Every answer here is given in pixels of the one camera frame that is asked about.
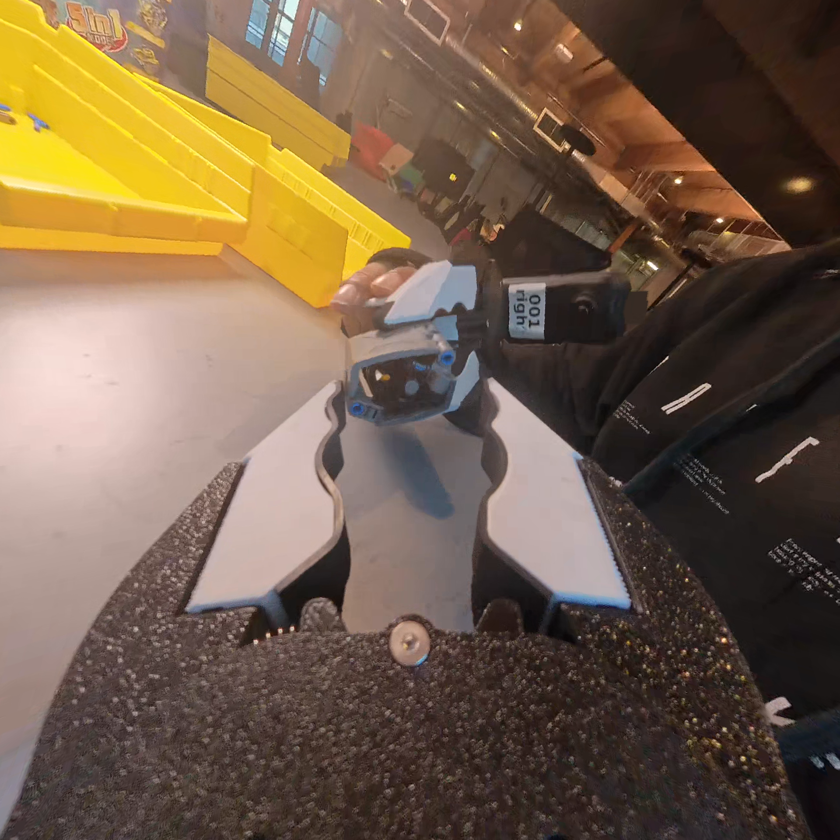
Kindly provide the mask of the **paned window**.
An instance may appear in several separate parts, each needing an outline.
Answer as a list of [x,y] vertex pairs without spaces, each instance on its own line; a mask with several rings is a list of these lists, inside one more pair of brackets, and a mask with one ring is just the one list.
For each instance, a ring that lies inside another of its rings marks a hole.
[[301,57],[318,69],[320,88],[326,87],[343,38],[341,25],[318,7],[310,12]]
[[298,14],[299,1],[252,1],[245,41],[282,67]]

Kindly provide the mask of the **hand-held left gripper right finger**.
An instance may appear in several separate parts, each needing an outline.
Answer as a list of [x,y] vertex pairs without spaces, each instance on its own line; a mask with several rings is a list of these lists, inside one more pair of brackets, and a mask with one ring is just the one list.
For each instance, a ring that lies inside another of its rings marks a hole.
[[519,609],[530,634],[558,634],[565,606],[632,609],[632,584],[583,457],[495,380],[482,386],[472,615]]

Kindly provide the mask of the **person's right forearm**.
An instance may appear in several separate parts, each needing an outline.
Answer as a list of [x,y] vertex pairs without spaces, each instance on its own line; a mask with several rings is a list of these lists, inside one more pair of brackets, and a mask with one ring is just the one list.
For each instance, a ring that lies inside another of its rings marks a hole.
[[655,312],[606,344],[497,340],[490,369],[566,443],[589,455],[608,418],[673,343],[669,318]]

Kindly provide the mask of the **yellow plastic bin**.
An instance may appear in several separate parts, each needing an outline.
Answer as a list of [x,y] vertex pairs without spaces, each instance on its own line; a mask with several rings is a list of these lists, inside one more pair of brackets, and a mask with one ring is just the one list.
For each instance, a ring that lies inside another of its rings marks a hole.
[[[211,249],[245,240],[255,163],[32,2],[2,2],[2,246]],[[50,126],[37,133],[27,114]]]
[[341,281],[385,249],[411,239],[267,133],[143,79],[255,163],[245,240],[234,249],[314,308],[325,308]]
[[205,96],[319,171],[348,162],[347,132],[213,36],[208,38]]

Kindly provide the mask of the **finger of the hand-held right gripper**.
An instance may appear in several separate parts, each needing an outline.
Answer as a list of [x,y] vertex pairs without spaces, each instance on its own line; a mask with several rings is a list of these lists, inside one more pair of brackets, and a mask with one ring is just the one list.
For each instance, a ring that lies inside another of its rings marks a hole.
[[477,296],[475,266],[432,262],[417,269],[386,299],[383,324],[398,327],[433,320],[440,312],[470,312],[476,308]]
[[469,396],[479,386],[480,376],[480,357],[476,350],[472,350],[467,357],[464,369],[455,378],[455,389],[446,414],[453,414],[466,404]]

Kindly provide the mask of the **red bean bag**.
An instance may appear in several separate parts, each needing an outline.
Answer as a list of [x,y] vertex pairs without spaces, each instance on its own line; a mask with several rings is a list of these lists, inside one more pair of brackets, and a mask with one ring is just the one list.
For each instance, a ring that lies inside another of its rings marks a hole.
[[349,164],[378,182],[386,181],[382,159],[395,145],[394,140],[374,126],[357,122],[353,127]]

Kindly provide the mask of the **blue robot kit box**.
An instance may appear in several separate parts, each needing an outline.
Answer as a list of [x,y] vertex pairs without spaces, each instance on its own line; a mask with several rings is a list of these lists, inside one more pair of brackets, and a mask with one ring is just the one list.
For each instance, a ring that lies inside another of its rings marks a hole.
[[47,23],[67,26],[132,71],[158,78],[165,63],[171,1],[37,1]]

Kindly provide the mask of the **grey brick wheel assembly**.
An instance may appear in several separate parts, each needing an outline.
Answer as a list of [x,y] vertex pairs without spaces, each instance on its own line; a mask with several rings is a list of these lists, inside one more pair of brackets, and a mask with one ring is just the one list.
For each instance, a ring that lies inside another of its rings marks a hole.
[[352,417],[384,426],[443,413],[455,393],[455,348],[431,322],[349,338],[343,393]]

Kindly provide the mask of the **grey desk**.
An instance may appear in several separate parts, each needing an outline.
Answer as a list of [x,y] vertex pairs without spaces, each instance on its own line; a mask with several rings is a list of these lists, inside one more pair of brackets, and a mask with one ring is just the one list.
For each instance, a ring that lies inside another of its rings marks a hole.
[[[2,251],[2,821],[103,604],[227,463],[343,371],[336,312],[215,258]],[[352,632],[472,627],[481,442],[343,430]]]

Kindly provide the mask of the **person's right hand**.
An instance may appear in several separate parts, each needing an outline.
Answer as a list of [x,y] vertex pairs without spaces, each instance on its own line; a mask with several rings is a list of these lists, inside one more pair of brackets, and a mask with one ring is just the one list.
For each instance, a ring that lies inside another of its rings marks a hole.
[[372,262],[341,284],[329,307],[337,312],[351,313],[367,301],[389,298],[416,272],[417,268],[412,265],[389,267],[382,262]]

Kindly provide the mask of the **person's black hoodie torso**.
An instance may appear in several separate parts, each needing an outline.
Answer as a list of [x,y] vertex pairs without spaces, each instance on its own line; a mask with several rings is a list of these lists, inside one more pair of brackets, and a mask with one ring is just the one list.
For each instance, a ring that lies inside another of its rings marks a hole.
[[838,268],[833,241],[658,304],[591,451],[734,632],[819,838],[838,838]]

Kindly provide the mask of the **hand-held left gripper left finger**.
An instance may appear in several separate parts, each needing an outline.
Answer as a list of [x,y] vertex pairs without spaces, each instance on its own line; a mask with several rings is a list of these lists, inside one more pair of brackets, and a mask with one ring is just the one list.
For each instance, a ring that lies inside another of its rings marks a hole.
[[312,600],[342,611],[349,538],[336,479],[344,425],[343,387],[335,381],[250,451],[224,501],[187,613],[255,607],[278,631],[299,626]]

